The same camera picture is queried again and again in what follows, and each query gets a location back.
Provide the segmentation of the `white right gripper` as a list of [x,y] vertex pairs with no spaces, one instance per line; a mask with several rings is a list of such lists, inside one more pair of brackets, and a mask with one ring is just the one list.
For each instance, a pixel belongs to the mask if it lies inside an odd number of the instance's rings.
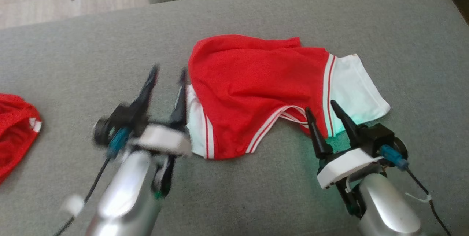
[[[331,100],[330,104],[344,126],[350,140],[350,146],[358,147],[362,141],[359,136],[359,126],[354,123],[337,101]],[[316,119],[308,106],[305,109],[305,114],[315,156],[317,159],[326,159],[333,153],[333,148],[327,144],[322,136]],[[325,164],[318,172],[318,183],[321,189],[330,189],[335,186],[349,215],[362,216],[366,207],[364,203],[360,203],[361,196],[358,195],[358,192],[353,191],[351,183],[365,178],[367,174],[374,173],[370,165],[377,164],[381,159],[383,159],[382,156],[372,157],[361,148],[352,149]]]

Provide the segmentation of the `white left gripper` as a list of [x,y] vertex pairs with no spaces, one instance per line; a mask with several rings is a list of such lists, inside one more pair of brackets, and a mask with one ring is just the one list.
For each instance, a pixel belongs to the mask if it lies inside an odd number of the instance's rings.
[[[157,83],[159,65],[152,66],[140,94],[132,103],[132,123],[144,121],[147,117],[151,94]],[[187,69],[183,69],[179,79],[180,89],[174,109],[169,120],[169,127],[149,124],[141,136],[132,137],[130,143],[152,154],[165,156],[162,166],[157,167],[152,186],[155,196],[167,196],[171,189],[176,159],[179,156],[190,156],[192,145],[184,131],[187,124]]]

